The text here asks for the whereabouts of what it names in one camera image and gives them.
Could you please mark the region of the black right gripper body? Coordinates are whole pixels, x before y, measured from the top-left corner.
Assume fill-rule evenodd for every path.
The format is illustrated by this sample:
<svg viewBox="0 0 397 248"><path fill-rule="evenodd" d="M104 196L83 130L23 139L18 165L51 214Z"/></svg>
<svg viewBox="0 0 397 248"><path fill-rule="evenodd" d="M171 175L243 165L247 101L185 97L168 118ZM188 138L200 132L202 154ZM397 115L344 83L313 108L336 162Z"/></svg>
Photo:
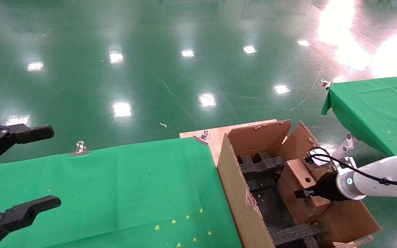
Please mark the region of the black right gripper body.
<svg viewBox="0 0 397 248"><path fill-rule="evenodd" d="M337 172L324 173L314 186L314 193L331 201L338 201Z"/></svg>

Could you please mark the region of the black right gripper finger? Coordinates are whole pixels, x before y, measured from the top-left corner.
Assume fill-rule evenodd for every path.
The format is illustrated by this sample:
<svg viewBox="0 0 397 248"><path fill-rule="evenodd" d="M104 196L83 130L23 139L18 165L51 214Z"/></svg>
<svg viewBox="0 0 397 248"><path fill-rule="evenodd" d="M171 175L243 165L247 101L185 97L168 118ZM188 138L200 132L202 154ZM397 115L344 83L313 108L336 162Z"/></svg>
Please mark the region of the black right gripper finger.
<svg viewBox="0 0 397 248"><path fill-rule="evenodd" d="M306 199L311 196L318 196L318 193L315 191L313 187L295 190L294 195L297 199Z"/></svg>

